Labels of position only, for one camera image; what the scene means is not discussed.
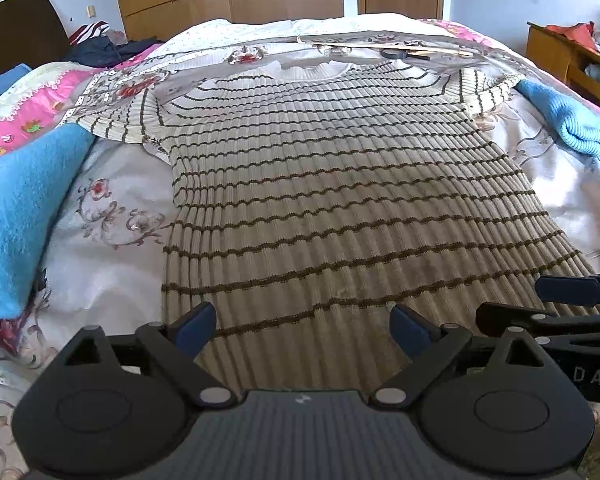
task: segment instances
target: blue towel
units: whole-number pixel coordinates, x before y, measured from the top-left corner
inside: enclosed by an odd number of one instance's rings
[[[24,310],[46,236],[94,140],[65,124],[0,156],[0,319]]]
[[[600,117],[573,97],[523,79],[516,90],[531,101],[562,140],[576,152],[600,161]]]

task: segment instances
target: white bedspread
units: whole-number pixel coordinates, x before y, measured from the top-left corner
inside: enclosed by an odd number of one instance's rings
[[[261,26],[214,20],[179,34],[152,57],[265,38],[363,30],[451,38],[442,28],[392,14]],[[509,66],[551,82],[504,46],[500,54],[486,47],[480,52],[484,55],[463,61],[464,66]],[[456,70],[459,65],[450,58],[430,67]],[[511,101],[478,117],[477,123],[525,170],[544,206],[600,272],[600,167],[568,150],[515,92]],[[86,324],[99,324],[109,334],[131,333],[162,318],[162,243],[175,209],[171,168],[147,149],[155,151],[155,146],[96,142],[50,236],[37,294],[21,319],[0,324],[0,478],[20,478],[26,469],[11,441],[11,413],[56,349]]]

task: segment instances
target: wooden dresser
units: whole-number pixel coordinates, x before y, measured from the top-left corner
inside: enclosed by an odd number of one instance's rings
[[[584,98],[600,106],[600,83],[585,74],[592,63],[600,65],[600,56],[575,41],[529,23],[526,56]]]

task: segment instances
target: red striped cloth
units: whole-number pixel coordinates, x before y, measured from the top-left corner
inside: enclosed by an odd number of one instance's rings
[[[104,35],[104,33],[108,30],[109,23],[107,22],[98,22],[91,23],[89,25],[83,25],[71,35],[71,37],[69,38],[69,44],[71,44],[71,46],[74,46],[78,43],[82,43],[84,40],[88,40],[89,38],[97,38],[98,36]]]

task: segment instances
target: wooden headboard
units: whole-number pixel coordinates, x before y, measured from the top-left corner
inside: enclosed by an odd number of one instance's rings
[[[49,0],[0,2],[0,74],[18,63],[37,68],[58,61],[69,40]]]

